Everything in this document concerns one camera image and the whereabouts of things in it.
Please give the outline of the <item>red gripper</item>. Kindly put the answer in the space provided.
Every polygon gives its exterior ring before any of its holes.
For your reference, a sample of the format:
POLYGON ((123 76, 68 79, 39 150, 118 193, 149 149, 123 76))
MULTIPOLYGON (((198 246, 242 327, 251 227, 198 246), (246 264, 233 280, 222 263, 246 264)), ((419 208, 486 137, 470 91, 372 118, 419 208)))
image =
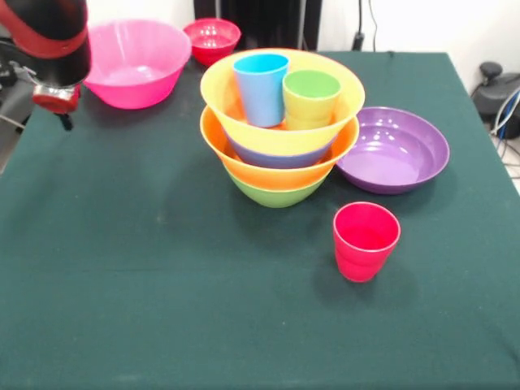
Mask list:
POLYGON ((76 110, 80 99, 80 86, 71 88, 54 88, 45 85, 35 85, 32 92, 35 104, 51 111, 58 117, 65 131, 74 127, 69 113, 76 110))

